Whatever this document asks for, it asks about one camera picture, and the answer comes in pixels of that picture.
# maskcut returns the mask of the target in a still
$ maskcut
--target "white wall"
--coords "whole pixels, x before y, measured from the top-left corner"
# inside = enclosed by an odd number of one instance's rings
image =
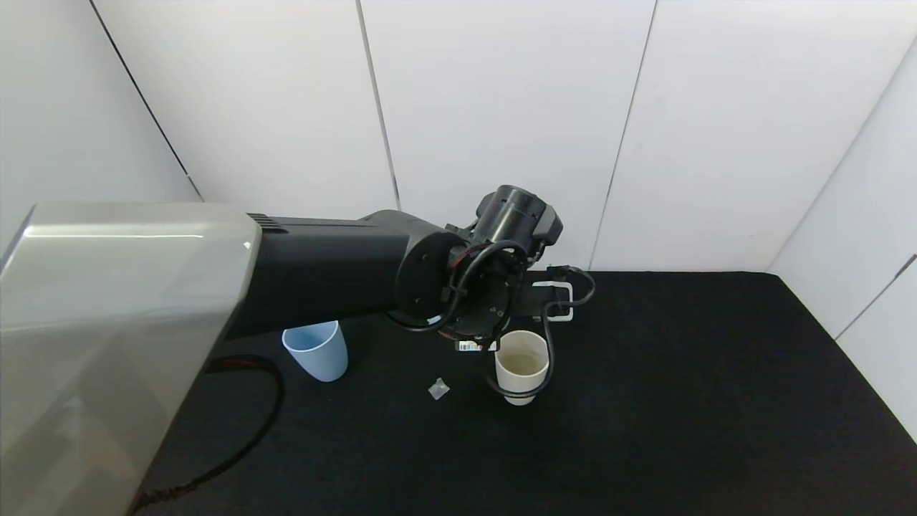
[[[917,441],[917,266],[909,267],[837,340]]]
[[[541,264],[588,265],[652,0],[362,4],[404,210],[521,186],[564,222]]]
[[[329,219],[395,208],[353,1],[96,3],[205,200]]]
[[[768,268],[917,35],[917,2],[659,0],[592,268]]]
[[[396,206],[355,0],[99,6],[206,200]],[[403,208],[517,184],[565,222],[543,264],[597,270],[767,270],[917,36],[912,0],[362,9]]]
[[[198,200],[87,2],[0,3],[0,70],[0,250],[42,200]]]
[[[836,336],[916,252],[917,48],[911,46],[769,271]]]

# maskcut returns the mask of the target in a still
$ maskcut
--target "wall seam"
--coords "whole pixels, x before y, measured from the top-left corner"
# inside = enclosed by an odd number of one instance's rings
[[[643,72],[643,62],[646,58],[646,49],[649,47],[649,37],[653,32],[653,21],[656,19],[656,10],[659,7],[659,0],[653,3],[653,12],[649,15],[649,27],[646,28],[646,39],[643,42],[643,53],[640,54],[640,63],[636,67],[636,78],[634,79],[634,89],[631,90],[630,104],[627,106],[627,115],[624,117],[624,127],[621,129],[621,139],[618,140],[618,151],[614,155],[612,164],[612,175],[608,178],[608,190],[605,192],[605,204],[602,205],[602,214],[599,216],[599,227],[595,231],[595,240],[592,241],[592,253],[589,256],[589,265],[586,270],[592,270],[592,263],[595,262],[595,253],[599,249],[599,239],[602,236],[602,224],[605,221],[605,211],[608,209],[608,203],[612,198],[612,184],[614,175],[618,170],[618,161],[621,158],[621,149],[624,147],[624,136],[627,134],[627,125],[630,122],[631,111],[634,109],[634,98],[636,97],[636,88],[640,84],[640,74]]]
[[[398,191],[398,177],[395,175],[395,166],[392,161],[392,147],[389,145],[389,131],[385,128],[385,116],[382,114],[382,101],[379,97],[379,84],[376,82],[376,68],[372,64],[372,52],[370,51],[370,37],[366,33],[366,18],[363,16],[363,3],[360,0],[354,0],[357,4],[357,18],[359,19],[359,31],[363,35],[363,50],[366,51],[366,65],[370,69],[370,82],[372,83],[372,95],[376,101],[376,113],[379,115],[379,127],[382,132],[382,145],[385,147],[385,160],[389,165],[389,175],[392,177],[392,191],[395,194],[395,206],[398,211],[402,210],[401,194]]]
[[[882,102],[882,99],[885,98],[885,94],[889,91],[889,87],[891,86],[892,83],[895,82],[895,79],[898,78],[898,74],[901,71],[901,67],[904,64],[904,60],[906,60],[908,55],[912,51],[915,51],[915,49],[917,49],[917,37],[914,38],[914,40],[911,42],[911,46],[908,47],[908,49],[904,52],[904,55],[901,56],[901,61],[898,63],[898,66],[895,68],[894,73],[891,74],[891,77],[889,78],[888,83],[885,84],[884,88],[882,88],[882,93],[879,94],[878,98],[876,99],[876,103],[872,105],[872,109],[869,110],[869,114],[866,116],[866,118],[864,118],[863,123],[860,125],[860,128],[856,132],[856,135],[854,136],[854,138],[850,140],[850,144],[847,145],[847,148],[844,151],[844,154],[841,156],[841,159],[834,166],[834,169],[831,171],[831,175],[828,176],[828,180],[824,182],[824,185],[822,185],[822,188],[818,191],[818,194],[812,200],[812,203],[809,205],[808,208],[806,208],[805,213],[802,214],[800,221],[796,223],[796,227],[793,228],[793,231],[790,233],[790,236],[787,237],[787,240],[783,241],[783,245],[780,246],[780,249],[779,251],[777,251],[777,254],[774,255],[773,260],[770,261],[770,265],[768,265],[768,268],[765,269],[767,272],[771,273],[771,269],[774,268],[774,264],[777,262],[780,255],[783,254],[783,251],[786,250],[788,245],[790,245],[790,241],[792,241],[793,237],[796,236],[796,233],[799,232],[800,228],[802,227],[802,223],[805,222],[805,220],[809,217],[809,214],[812,213],[812,210],[815,208],[815,205],[818,204],[819,199],[822,198],[825,190],[828,189],[828,185],[830,185],[831,182],[834,180],[834,177],[837,175],[837,171],[841,168],[841,165],[844,164],[844,161],[846,161],[847,155],[850,154],[850,151],[854,148],[854,145],[856,145],[856,142],[859,141],[860,137],[862,136],[863,131],[866,130],[866,126],[869,124],[869,121],[876,114],[876,108],[878,107],[879,103]]]
[[[124,56],[121,55],[121,50],[119,50],[117,45],[115,44],[115,39],[112,38],[112,33],[108,30],[108,26],[105,24],[105,21],[102,19],[102,15],[99,13],[98,7],[95,6],[95,1],[89,0],[89,5],[92,6],[93,12],[95,12],[95,19],[99,20],[99,24],[102,26],[102,30],[105,31],[105,36],[108,38],[108,42],[111,44],[112,49],[115,50],[115,54],[117,55],[118,60],[121,61],[121,66],[124,67],[124,71],[127,72],[127,77],[130,78],[130,82],[134,85],[134,89],[137,91],[137,95],[140,95],[140,100],[143,101],[143,105],[147,108],[147,112],[149,113],[149,116],[153,119],[153,123],[156,124],[156,129],[160,130],[160,135],[162,136],[162,139],[166,141],[166,145],[169,146],[169,150],[171,151],[172,156],[174,156],[175,161],[178,162],[178,166],[182,167],[182,172],[184,172],[185,178],[188,180],[188,183],[191,184],[191,188],[193,188],[194,192],[197,194],[197,198],[201,199],[201,201],[204,202],[204,196],[201,195],[201,191],[197,188],[197,185],[194,184],[194,180],[191,178],[191,175],[188,174],[188,169],[184,167],[184,163],[182,163],[182,159],[178,157],[178,152],[176,152],[175,148],[172,147],[171,141],[169,141],[169,137],[166,136],[165,131],[162,130],[162,125],[160,124],[160,121],[156,118],[156,115],[153,114],[153,109],[152,107],[149,106],[149,102],[147,102],[147,98],[143,96],[143,92],[140,91],[140,86],[137,84],[137,80],[134,79],[134,74],[130,72],[129,68],[127,68],[127,62],[125,62]]]

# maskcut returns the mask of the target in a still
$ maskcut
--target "black coiled cable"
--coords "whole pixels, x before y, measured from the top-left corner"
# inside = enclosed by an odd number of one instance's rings
[[[496,241],[494,243],[488,244],[487,247],[484,247],[482,251],[475,255],[475,257],[471,260],[471,263],[465,267],[461,274],[458,273],[457,267],[452,269],[451,278],[449,280],[449,288],[452,290],[452,299],[449,302],[447,310],[440,314],[438,321],[426,326],[413,326],[399,321],[398,319],[392,317],[392,314],[388,312],[383,312],[382,316],[391,324],[394,324],[398,328],[401,328],[405,331],[420,332],[442,330],[444,327],[446,327],[447,324],[452,322],[452,319],[455,317],[455,312],[459,308],[459,303],[461,303],[461,300],[468,294],[468,282],[475,274],[477,274],[478,269],[481,268],[481,265],[492,256],[494,256],[497,252],[501,252],[507,249],[513,250],[513,256],[516,260],[519,261],[520,264],[525,263],[525,248],[523,248],[515,241],[507,240]]]
[[[566,267],[561,267],[561,269],[565,269],[572,273],[577,273],[578,275],[581,275],[582,277],[586,278],[586,280],[588,280],[590,284],[589,292],[587,292],[586,295],[581,297],[580,299],[571,300],[571,301],[557,301],[557,300],[548,301],[541,307],[541,322],[542,324],[544,324],[545,343],[547,344],[547,371],[545,372],[545,379],[542,380],[540,384],[538,384],[538,387],[535,387],[530,390],[526,390],[524,392],[512,392],[512,391],[504,389],[503,387],[500,387],[497,384],[497,381],[493,378],[493,376],[487,373],[487,369],[484,370],[484,377],[487,379],[487,384],[491,386],[493,390],[499,392],[500,394],[506,396],[507,398],[530,398],[538,394],[539,392],[545,390],[545,387],[547,387],[547,382],[551,380],[551,376],[554,374],[554,339],[551,337],[550,321],[547,320],[547,314],[549,313],[549,311],[554,307],[573,308],[573,307],[578,307],[580,305],[585,305],[586,303],[589,302],[590,299],[592,299],[592,296],[595,295],[595,280],[592,279],[592,276],[589,275],[589,273],[587,273],[586,271],[583,271],[579,267],[574,267],[571,265],[568,265]],[[498,350],[500,349],[500,339],[503,337],[504,331],[505,329],[500,329],[497,333],[496,349]],[[487,350],[487,346],[481,347],[481,353],[482,353],[482,356],[485,358],[485,361],[487,357],[486,350]],[[496,353],[493,354],[493,359],[494,360],[497,359]]]

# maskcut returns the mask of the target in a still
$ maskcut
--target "black table surface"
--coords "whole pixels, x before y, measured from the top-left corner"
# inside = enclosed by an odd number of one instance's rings
[[[329,384],[279,334],[218,344],[278,363],[282,415],[224,475],[143,513],[917,514],[917,445],[777,277],[594,276],[525,407],[479,356],[379,317],[342,321],[350,367]],[[438,377],[451,390],[433,400]],[[272,400],[264,374],[198,378],[144,488],[227,458]]]

